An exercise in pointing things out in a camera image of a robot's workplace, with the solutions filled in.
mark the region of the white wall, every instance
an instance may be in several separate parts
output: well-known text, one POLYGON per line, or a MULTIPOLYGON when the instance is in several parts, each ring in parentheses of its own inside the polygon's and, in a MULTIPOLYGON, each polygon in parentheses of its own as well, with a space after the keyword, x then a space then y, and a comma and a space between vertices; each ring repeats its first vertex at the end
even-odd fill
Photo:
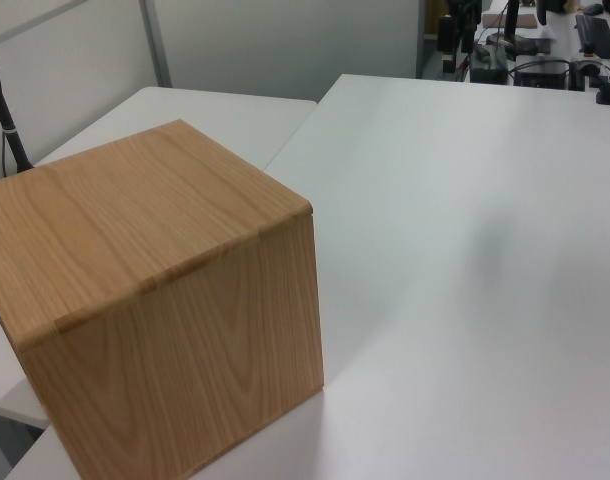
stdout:
POLYGON ((174 87, 318 101, 342 73, 416 76, 420 0, 151 2, 174 87))
POLYGON ((138 0, 87 0, 6 40, 0 74, 35 163, 140 88, 156 85, 138 0))

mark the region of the wooden box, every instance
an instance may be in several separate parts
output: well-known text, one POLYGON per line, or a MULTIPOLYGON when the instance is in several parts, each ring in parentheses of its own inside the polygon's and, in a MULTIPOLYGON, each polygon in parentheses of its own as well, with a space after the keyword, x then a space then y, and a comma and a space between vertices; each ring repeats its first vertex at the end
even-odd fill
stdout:
POLYGON ((312 209, 178 121, 0 181, 0 323, 84 479, 179 479, 323 384, 312 209))

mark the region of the computer mouse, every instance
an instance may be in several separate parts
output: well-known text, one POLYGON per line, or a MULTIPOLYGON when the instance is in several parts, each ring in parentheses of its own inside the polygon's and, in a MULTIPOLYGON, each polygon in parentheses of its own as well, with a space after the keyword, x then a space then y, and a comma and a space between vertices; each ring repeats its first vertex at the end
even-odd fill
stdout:
POLYGON ((594 15, 600 15, 603 12, 603 6, 600 3, 595 3, 594 5, 590 5, 589 7, 585 7, 583 9, 583 13, 591 17, 594 15))

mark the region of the box lid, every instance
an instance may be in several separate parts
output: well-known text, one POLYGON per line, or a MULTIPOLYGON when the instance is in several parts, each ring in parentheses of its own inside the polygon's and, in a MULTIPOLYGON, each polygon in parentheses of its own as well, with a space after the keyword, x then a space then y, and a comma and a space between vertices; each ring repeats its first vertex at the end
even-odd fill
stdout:
POLYGON ((311 213, 182 121, 1 180, 1 325, 25 351, 311 213))

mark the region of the white desk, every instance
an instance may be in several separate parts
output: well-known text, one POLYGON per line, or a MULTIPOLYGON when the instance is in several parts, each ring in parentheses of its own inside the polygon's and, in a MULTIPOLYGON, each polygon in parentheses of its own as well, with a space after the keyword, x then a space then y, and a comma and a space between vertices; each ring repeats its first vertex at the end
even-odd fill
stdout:
MULTIPOLYGON (((194 478, 610 480, 610 107, 344 76, 266 172, 314 206, 326 387, 194 478)), ((9 478, 77 476, 48 430, 9 478)))
MULTIPOLYGON (((493 0, 490 6, 490 12, 500 12, 501 10, 503 10, 506 3, 507 0, 493 0)), ((581 0, 579 3, 582 6, 586 6, 600 2, 597 2, 596 0, 581 0)), ((536 8, 521 6, 520 13, 533 13, 534 15, 536 15, 536 8)), ((581 41, 578 36, 578 31, 574 28, 576 26, 576 15, 582 15, 582 12, 547 12, 547 24, 549 27, 551 27, 554 34, 556 35, 556 40, 552 42, 552 51, 549 55, 569 60, 573 54, 580 52, 581 41)), ((607 23, 610 27, 610 15, 608 13, 598 15, 597 18, 604 18, 605 20, 607 20, 607 23)), ((494 31, 495 30, 493 28, 490 28, 487 33, 494 31)), ((610 66, 610 60, 605 60, 605 64, 610 66)))
MULTIPOLYGON (((145 88, 42 163, 181 118, 262 169, 315 106, 302 100, 145 88)), ((0 415, 40 428, 49 425, 1 327, 0 415)))

